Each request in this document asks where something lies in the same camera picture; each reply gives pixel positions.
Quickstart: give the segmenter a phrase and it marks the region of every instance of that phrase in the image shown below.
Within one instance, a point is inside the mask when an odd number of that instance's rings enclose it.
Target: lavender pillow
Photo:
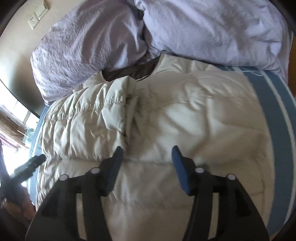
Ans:
[[[66,14],[31,56],[45,104],[66,96],[99,70],[138,62],[147,51],[143,26],[124,0],[87,0]]]

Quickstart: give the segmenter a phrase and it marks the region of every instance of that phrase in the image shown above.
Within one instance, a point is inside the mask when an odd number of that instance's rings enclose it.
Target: round white bolt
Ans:
[[[237,177],[235,176],[235,175],[233,175],[233,174],[228,174],[227,175],[227,178],[229,179],[229,180],[235,180]]]
[[[197,173],[204,173],[205,170],[204,170],[202,167],[197,167],[197,168],[195,169],[195,172],[197,172]]]
[[[100,169],[98,167],[91,169],[92,174],[98,174],[99,172],[100,172]]]
[[[63,175],[61,175],[60,177],[59,177],[59,179],[60,179],[60,181],[65,181],[65,180],[67,180],[69,177],[68,177],[68,175],[66,175],[66,174],[63,174]]]

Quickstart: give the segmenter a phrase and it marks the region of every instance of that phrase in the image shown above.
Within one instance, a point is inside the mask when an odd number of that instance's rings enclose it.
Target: pillow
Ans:
[[[146,53],[143,22],[124,0],[87,0],[57,22],[31,56],[45,104],[102,69],[133,65]]]
[[[144,11],[145,60],[161,52],[287,79],[288,26],[267,0],[135,0]]]

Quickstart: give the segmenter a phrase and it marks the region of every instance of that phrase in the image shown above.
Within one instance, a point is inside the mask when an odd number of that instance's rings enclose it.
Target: blue striped bed sheet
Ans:
[[[230,67],[216,65],[224,71],[234,71],[244,74],[253,85],[271,134],[275,186],[274,200],[267,225],[270,235],[280,230],[288,220],[292,210],[296,207],[296,103],[287,84],[270,71],[263,71],[254,67]],[[31,156],[40,155],[40,143],[36,142],[43,119],[48,107],[41,114],[32,148]],[[30,179],[29,193],[36,198],[37,173]]]

